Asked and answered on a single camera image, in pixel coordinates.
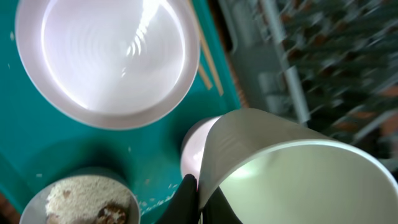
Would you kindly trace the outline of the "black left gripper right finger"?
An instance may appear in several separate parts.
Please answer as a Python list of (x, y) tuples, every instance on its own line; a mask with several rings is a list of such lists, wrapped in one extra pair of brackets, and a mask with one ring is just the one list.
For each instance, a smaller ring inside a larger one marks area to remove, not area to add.
[(202, 210), (203, 224), (242, 224), (218, 187)]

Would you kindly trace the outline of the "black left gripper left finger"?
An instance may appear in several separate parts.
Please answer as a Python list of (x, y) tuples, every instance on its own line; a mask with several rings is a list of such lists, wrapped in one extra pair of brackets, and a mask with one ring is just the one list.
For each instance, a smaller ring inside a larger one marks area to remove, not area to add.
[(156, 224), (198, 224), (197, 180), (187, 174)]

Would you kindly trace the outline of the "white cup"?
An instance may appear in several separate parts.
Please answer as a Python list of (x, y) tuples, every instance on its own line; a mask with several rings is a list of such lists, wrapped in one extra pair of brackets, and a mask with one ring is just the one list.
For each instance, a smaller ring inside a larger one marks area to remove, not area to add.
[(243, 223), (397, 224), (397, 182), (377, 159), (257, 109), (210, 129), (200, 208), (217, 189)]

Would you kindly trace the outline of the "pink white bowl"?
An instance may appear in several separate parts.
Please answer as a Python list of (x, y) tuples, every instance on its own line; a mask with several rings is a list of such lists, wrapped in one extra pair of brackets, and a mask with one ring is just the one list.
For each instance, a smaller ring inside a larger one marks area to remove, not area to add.
[(180, 150), (181, 176), (184, 178), (187, 174), (193, 175), (197, 180), (197, 186), (207, 135), (220, 118), (221, 116), (202, 119), (195, 123), (184, 136)]

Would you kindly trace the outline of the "wooden chopstick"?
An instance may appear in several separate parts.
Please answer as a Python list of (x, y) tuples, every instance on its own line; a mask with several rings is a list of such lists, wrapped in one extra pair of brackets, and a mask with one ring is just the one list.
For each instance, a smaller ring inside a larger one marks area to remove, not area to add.
[(206, 41), (205, 34), (203, 32), (203, 29), (201, 27), (199, 18), (197, 16), (196, 11), (195, 11), (195, 8), (194, 8), (194, 5), (193, 5), (193, 1), (192, 0), (188, 0), (187, 2), (188, 2), (189, 6), (190, 6), (190, 9), (192, 10), (192, 12), (193, 12), (193, 14), (195, 16), (196, 22), (198, 24), (198, 31), (199, 31), (199, 35), (200, 35), (201, 49), (202, 49), (202, 51), (204, 53), (205, 61), (208, 64), (208, 68), (210, 69), (210, 73), (211, 73), (211, 76), (213, 78), (215, 87), (216, 87), (216, 89), (218, 91), (218, 94), (220, 96), (223, 96), (224, 95), (223, 86), (221, 84), (221, 80), (220, 80), (220, 77), (218, 75), (218, 71), (216, 69), (215, 62), (214, 62), (213, 57), (211, 55), (210, 48), (209, 48), (208, 43)]
[(199, 64), (199, 66), (198, 66), (198, 73), (199, 73), (200, 78), (202, 79), (204, 85), (206, 86), (206, 89), (207, 90), (212, 89), (213, 85), (212, 85), (202, 64)]

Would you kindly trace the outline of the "large white plate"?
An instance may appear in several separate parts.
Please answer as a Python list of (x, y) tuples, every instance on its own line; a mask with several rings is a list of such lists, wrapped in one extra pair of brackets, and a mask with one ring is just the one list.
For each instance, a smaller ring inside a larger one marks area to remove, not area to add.
[(185, 98), (200, 61), (182, 0), (19, 1), (16, 44), (39, 93), (75, 121), (134, 129)]

